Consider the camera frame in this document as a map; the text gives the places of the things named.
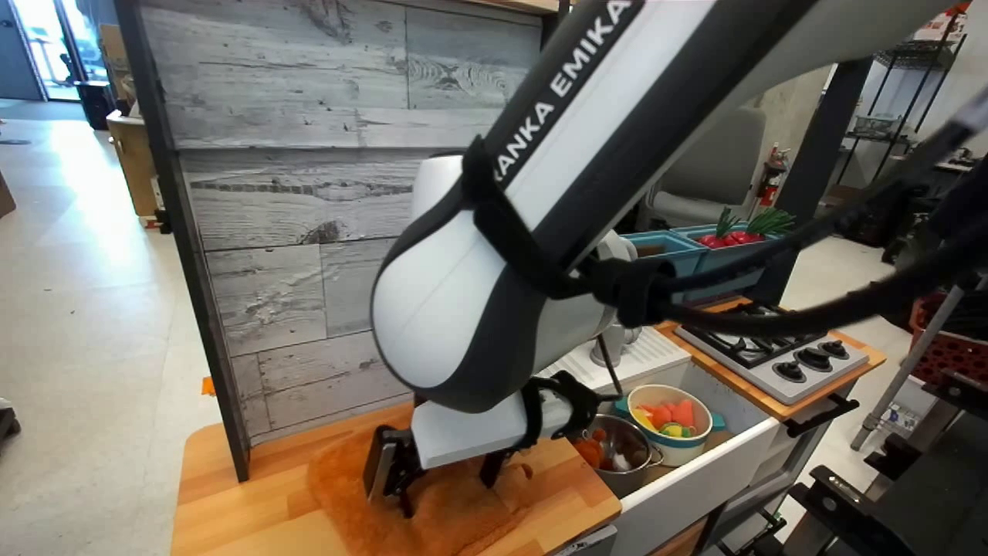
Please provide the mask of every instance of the metal rack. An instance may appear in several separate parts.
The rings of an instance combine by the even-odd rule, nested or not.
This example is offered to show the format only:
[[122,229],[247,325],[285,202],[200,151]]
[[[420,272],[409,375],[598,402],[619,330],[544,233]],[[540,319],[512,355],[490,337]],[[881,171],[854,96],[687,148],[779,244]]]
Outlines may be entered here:
[[988,272],[982,272],[976,277],[976,285],[954,285],[950,294],[943,299],[943,304],[935,310],[934,320],[922,328],[922,333],[918,337],[918,341],[911,347],[911,352],[902,358],[894,382],[885,386],[884,399],[870,408],[870,413],[861,421],[860,436],[852,439],[852,446],[861,452],[864,439],[881,425],[885,408],[894,405],[894,399],[899,394],[899,390],[906,386],[906,381],[919,366],[922,355],[930,352],[935,333],[948,325],[948,319],[954,316],[954,310],[960,304],[960,299],[970,290],[988,290]]
[[[948,28],[946,28],[946,33],[940,41],[909,41],[909,44],[902,44],[902,46],[897,46],[897,49],[889,49],[889,53],[875,58],[875,60],[885,60],[885,69],[884,69],[884,78],[878,84],[875,97],[869,101],[869,112],[852,123],[852,128],[845,128],[845,138],[852,145],[844,151],[844,165],[839,165],[834,184],[844,182],[844,175],[845,175],[848,162],[854,160],[861,141],[881,141],[884,145],[878,171],[870,174],[870,178],[864,178],[870,184],[885,171],[885,162],[894,160],[894,151],[897,151],[897,145],[902,145],[902,133],[909,128],[909,123],[911,123],[918,108],[919,108],[919,118],[911,125],[911,133],[918,133],[926,123],[926,114],[930,114],[940,90],[946,85],[946,79],[948,79],[948,74],[950,74],[950,69],[954,69],[954,60],[957,60],[957,55],[962,49],[962,44],[966,44],[966,33],[950,36],[954,24],[957,24],[957,19],[948,22]],[[922,78],[913,85],[913,92],[911,92],[911,97],[906,105],[906,114],[897,118],[894,128],[861,128],[861,121],[870,121],[878,105],[881,105],[881,97],[885,96],[894,72],[902,69],[902,65],[911,65],[911,58],[922,58]]]

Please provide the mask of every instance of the blue object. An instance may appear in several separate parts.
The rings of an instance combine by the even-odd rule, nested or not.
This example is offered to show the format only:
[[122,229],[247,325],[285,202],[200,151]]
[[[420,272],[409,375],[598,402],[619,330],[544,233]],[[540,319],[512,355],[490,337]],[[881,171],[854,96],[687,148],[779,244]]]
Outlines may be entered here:
[[628,410],[628,399],[615,399],[612,410],[624,421],[629,421],[629,410]]
[[711,416],[712,416],[712,425],[711,425],[711,429],[729,429],[729,416],[722,416],[722,413],[715,413],[715,410],[711,410]]
[[[711,233],[711,230],[712,229],[655,229],[655,230],[628,233],[628,241],[639,250],[639,260],[669,260],[676,267],[676,277],[720,267],[720,266],[735,263],[735,260],[762,247],[762,244],[745,244],[745,247],[711,250],[699,241],[700,233]],[[761,285],[761,277],[762,277],[762,272],[750,272],[750,276],[742,276],[742,277],[715,285],[715,288],[676,294],[673,302],[694,304],[694,302],[708,302],[708,299],[722,299],[722,296],[733,296],[733,294],[742,294],[742,290]]]

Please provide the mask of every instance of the white wall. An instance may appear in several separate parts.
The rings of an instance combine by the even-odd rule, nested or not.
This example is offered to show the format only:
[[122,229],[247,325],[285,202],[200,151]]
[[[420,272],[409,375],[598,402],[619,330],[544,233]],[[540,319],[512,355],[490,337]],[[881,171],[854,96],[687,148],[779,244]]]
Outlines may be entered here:
[[[930,108],[922,133],[943,125],[966,97],[988,85],[988,0],[976,0],[966,13],[966,44]],[[988,155],[988,133],[970,141],[976,155]]]
[[827,74],[830,69],[819,69],[766,90],[766,96],[757,101],[761,112],[766,112],[766,137],[762,137],[761,160],[768,155],[776,141],[792,151],[792,160],[796,158],[810,118],[821,101]]

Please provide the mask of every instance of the cutting board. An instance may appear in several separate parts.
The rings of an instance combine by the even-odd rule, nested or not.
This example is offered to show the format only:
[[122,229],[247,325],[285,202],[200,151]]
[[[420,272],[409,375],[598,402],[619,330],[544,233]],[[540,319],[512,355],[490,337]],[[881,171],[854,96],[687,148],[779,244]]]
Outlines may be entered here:
[[620,511],[567,440],[508,461],[495,487],[479,464],[446,467],[397,504],[371,504],[362,473],[371,433],[411,408],[341,421],[252,452],[239,486],[220,425],[185,444],[172,553],[552,553]]

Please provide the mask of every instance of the stove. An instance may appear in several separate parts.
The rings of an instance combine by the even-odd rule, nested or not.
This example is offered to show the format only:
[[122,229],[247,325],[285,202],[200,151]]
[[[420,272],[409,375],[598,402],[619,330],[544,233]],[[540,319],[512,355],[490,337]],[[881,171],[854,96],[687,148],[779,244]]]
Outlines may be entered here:
[[[779,310],[737,304],[727,316],[779,316]],[[844,372],[869,363],[864,352],[830,333],[735,337],[682,325],[681,337],[785,405],[796,405]]]

